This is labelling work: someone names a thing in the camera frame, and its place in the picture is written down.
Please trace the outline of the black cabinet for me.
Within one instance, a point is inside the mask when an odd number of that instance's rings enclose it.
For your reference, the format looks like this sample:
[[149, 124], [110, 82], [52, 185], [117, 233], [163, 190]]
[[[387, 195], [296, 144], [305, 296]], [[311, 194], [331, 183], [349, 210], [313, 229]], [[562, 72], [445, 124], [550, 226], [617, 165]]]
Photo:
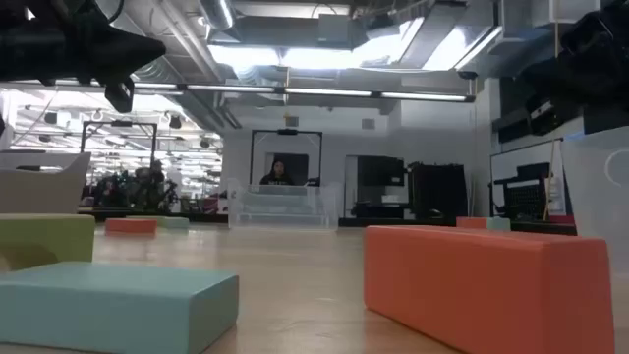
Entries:
[[406, 202], [404, 161], [388, 156], [358, 157], [357, 218], [403, 219]]
[[409, 203], [416, 219], [455, 220], [469, 215], [463, 165], [413, 162], [408, 168]]

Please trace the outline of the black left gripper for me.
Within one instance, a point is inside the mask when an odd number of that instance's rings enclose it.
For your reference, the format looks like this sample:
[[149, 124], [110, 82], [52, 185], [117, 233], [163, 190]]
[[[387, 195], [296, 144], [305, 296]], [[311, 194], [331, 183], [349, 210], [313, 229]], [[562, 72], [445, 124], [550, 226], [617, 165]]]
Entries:
[[112, 27], [94, 0], [0, 0], [0, 82], [98, 82], [116, 110], [129, 112], [131, 75], [165, 53], [158, 39]]

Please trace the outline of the silver round ventilation duct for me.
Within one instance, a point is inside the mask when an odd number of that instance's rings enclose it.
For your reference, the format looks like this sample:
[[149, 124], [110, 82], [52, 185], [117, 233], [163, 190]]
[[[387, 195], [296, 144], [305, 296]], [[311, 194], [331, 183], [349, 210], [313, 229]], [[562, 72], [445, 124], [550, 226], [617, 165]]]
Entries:
[[199, 0], [206, 22], [214, 30], [228, 30], [235, 24], [230, 0]]

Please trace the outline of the black aluminium table frame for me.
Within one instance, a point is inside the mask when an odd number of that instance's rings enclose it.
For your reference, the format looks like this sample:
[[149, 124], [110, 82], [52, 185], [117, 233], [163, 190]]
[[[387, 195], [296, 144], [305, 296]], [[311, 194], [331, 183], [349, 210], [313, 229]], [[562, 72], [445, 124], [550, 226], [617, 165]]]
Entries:
[[[129, 215], [151, 215], [151, 212], [133, 211], [128, 209], [90, 209], [80, 208], [78, 214], [87, 214], [93, 216], [97, 222], [103, 222], [107, 218], [126, 217]], [[200, 223], [219, 223], [227, 224], [228, 216], [226, 214], [205, 214], [205, 213], [160, 213], [161, 216], [179, 216], [186, 217], [190, 222]], [[516, 221], [511, 224], [513, 231], [543, 233], [543, 234], [560, 234], [567, 236], [576, 236], [577, 229], [572, 224], [551, 223], [545, 221]]]

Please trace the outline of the black bar bracket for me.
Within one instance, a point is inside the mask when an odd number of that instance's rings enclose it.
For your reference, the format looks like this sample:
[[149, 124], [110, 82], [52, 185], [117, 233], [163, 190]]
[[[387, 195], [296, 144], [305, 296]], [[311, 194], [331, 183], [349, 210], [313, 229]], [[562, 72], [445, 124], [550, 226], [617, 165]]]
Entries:
[[338, 220], [339, 227], [364, 228], [373, 225], [432, 225], [454, 227], [456, 225], [456, 218], [340, 218]]

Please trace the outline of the long orange block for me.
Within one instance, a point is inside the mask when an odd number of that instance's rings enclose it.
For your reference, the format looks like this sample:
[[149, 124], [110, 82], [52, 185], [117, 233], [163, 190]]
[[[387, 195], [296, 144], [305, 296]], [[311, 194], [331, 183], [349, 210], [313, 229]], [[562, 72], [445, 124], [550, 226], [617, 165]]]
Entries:
[[467, 354], [615, 354], [602, 239], [370, 226], [364, 302]]

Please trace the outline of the person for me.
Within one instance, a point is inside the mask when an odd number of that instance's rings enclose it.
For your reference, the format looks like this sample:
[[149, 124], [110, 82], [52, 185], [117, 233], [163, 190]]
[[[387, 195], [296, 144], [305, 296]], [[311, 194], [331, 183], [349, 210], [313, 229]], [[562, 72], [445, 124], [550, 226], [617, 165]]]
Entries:
[[259, 183], [261, 185], [275, 185], [275, 186], [294, 186], [295, 183], [286, 171], [285, 164], [275, 159], [272, 162], [270, 171], [264, 175]]

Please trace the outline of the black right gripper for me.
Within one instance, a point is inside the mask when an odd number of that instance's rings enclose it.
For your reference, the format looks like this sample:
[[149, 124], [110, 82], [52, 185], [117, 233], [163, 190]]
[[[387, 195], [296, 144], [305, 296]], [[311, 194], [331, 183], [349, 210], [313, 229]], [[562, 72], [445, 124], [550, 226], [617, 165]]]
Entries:
[[564, 98], [629, 97], [629, 0], [590, 12], [560, 38], [556, 57], [520, 78], [537, 94]]

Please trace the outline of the black workstation frame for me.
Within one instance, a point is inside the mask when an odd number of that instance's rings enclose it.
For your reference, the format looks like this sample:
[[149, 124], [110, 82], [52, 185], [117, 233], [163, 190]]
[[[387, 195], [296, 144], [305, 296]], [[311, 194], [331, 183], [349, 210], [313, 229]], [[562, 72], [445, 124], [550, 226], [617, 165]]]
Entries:
[[318, 176], [321, 178], [322, 172], [322, 148], [323, 148], [323, 132], [318, 131], [300, 131], [296, 129], [278, 129], [278, 130], [251, 130], [251, 144], [250, 144], [250, 165], [249, 165], [249, 184], [253, 182], [254, 177], [254, 160], [255, 160], [255, 148], [256, 148], [256, 135], [258, 133], [275, 134], [279, 136], [298, 136], [298, 135], [316, 135], [318, 136]]
[[155, 160], [155, 123], [116, 119], [83, 122], [80, 152], [91, 154], [90, 167], [101, 173], [150, 167]]

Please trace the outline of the grey plastic bin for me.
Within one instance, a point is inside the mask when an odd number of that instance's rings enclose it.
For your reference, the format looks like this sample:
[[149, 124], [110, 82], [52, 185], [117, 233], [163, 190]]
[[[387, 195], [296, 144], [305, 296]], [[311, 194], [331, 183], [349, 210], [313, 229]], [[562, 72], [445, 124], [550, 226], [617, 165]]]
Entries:
[[0, 214], [75, 214], [91, 154], [0, 151]]

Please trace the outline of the black background robot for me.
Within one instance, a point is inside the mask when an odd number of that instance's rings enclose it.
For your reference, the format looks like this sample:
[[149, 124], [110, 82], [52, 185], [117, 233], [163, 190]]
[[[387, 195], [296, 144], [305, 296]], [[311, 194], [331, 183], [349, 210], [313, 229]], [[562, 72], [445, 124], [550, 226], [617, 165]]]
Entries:
[[154, 160], [149, 167], [140, 167], [133, 173], [124, 170], [103, 177], [90, 196], [95, 207], [169, 212], [179, 201], [177, 187], [177, 183], [166, 178], [162, 162]]

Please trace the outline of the long ceiling light strip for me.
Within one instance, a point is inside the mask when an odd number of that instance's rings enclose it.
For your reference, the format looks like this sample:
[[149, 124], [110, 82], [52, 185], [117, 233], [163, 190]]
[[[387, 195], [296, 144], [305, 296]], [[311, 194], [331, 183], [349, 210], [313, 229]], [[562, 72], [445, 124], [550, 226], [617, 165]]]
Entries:
[[278, 95], [313, 95], [334, 96], [350, 98], [415, 100], [415, 101], [443, 101], [456, 103], [470, 103], [476, 100], [474, 95], [443, 94], [430, 92], [405, 92], [405, 91], [381, 91], [359, 90], [343, 88], [295, 88], [295, 87], [263, 87], [263, 86], [232, 86], [210, 84], [162, 84], [162, 83], [136, 83], [135, 89], [150, 92], [174, 92], [176, 94], [185, 91], [211, 91], [221, 93], [255, 93]]

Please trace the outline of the clear plastic bin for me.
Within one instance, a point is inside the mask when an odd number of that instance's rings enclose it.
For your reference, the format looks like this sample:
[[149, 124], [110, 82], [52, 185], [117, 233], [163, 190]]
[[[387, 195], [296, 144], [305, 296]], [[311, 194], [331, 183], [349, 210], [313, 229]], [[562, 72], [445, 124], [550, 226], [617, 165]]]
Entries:
[[227, 184], [230, 228], [335, 231], [339, 219], [338, 183], [313, 186]]
[[561, 155], [578, 234], [602, 238], [612, 270], [629, 273], [629, 126], [564, 140]]

